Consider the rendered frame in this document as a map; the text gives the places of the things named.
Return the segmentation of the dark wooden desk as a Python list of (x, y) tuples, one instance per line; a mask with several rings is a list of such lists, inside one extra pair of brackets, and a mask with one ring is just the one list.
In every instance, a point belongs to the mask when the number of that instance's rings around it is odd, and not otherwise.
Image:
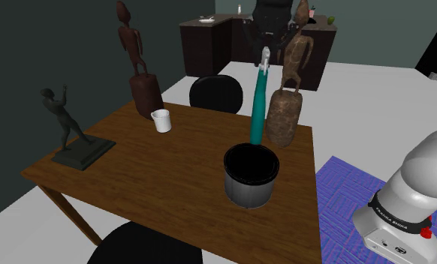
[[(190, 77), (218, 74), (229, 62), (254, 62), (252, 46), (243, 32), (248, 15), (216, 14), (214, 22), (198, 19), (179, 24), (185, 72)], [(298, 70), (301, 89), (317, 91), (327, 63), (337, 27), (325, 15), (315, 15), (315, 23), (303, 27), (302, 34), (314, 39), (309, 62)]]

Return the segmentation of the white mug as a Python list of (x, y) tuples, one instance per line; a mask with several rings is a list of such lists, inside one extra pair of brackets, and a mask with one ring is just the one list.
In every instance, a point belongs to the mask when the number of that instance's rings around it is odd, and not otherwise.
[(171, 130), (170, 112), (167, 109), (157, 109), (151, 113), (151, 117), (159, 133), (167, 133)]

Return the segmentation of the grey pot with black inside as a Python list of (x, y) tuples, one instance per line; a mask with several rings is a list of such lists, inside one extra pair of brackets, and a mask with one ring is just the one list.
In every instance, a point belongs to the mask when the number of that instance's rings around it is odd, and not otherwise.
[(246, 209), (265, 205), (272, 196), (279, 165), (276, 154), (263, 145), (234, 145), (224, 156), (228, 199)]

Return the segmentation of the dark brown wooden figure statue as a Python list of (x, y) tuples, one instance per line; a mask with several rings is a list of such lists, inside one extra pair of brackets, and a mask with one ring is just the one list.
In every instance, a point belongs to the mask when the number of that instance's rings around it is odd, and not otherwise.
[(131, 14), (122, 1), (116, 2), (116, 15), (122, 26), (118, 28), (121, 45), (128, 52), (134, 75), (129, 79), (132, 97), (141, 116), (152, 121), (151, 113), (164, 108), (158, 80), (150, 74), (145, 61), (141, 58), (143, 44), (140, 33), (130, 27)]

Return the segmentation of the brown wooden table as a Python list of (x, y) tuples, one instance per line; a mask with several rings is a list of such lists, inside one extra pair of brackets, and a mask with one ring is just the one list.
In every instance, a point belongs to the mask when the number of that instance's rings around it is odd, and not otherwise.
[(280, 162), (270, 201), (257, 209), (225, 195), (225, 152), (249, 140), (247, 116), (170, 103), (159, 133), (128, 103), (89, 134), (114, 146), (84, 171), (47, 155), (23, 170), (94, 243), (101, 240), (68, 202), (84, 201), (239, 264), (321, 264), (312, 130), (299, 126)]

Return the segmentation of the purple patterned robot stand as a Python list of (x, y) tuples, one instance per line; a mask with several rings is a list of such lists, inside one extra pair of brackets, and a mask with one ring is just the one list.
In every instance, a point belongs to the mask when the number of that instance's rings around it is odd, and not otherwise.
[(364, 246), (352, 221), (385, 182), (334, 156), (315, 179), (322, 264), (394, 264)]

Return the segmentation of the dark grey figure statue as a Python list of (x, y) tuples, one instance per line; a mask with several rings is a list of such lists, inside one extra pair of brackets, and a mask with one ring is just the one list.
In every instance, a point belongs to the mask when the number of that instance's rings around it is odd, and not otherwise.
[(54, 100), (55, 95), (51, 89), (41, 89), (43, 105), (56, 115), (63, 130), (62, 149), (56, 152), (52, 161), (84, 171), (116, 143), (96, 136), (87, 136), (82, 132), (78, 123), (65, 109), (66, 91), (67, 86), (63, 85), (62, 99)]

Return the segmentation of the light brown wooden figure statue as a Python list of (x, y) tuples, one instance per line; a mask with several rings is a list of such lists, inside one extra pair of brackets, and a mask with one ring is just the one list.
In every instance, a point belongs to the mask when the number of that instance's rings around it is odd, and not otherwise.
[(298, 30), (285, 48), (281, 85), (273, 92), (265, 124), (267, 138), (282, 148), (289, 146), (295, 135), (303, 103), (298, 69), (307, 65), (314, 45), (312, 37), (302, 35), (309, 21), (308, 0), (300, 0), (294, 21)]

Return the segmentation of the black office chair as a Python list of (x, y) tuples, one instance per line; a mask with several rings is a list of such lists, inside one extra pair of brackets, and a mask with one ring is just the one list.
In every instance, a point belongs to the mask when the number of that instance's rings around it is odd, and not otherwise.
[(252, 15), (243, 19), (243, 32), (258, 66), (264, 47), (270, 49), (269, 63), (278, 64), (285, 47), (297, 33), (291, 8), (294, 0), (256, 0)]

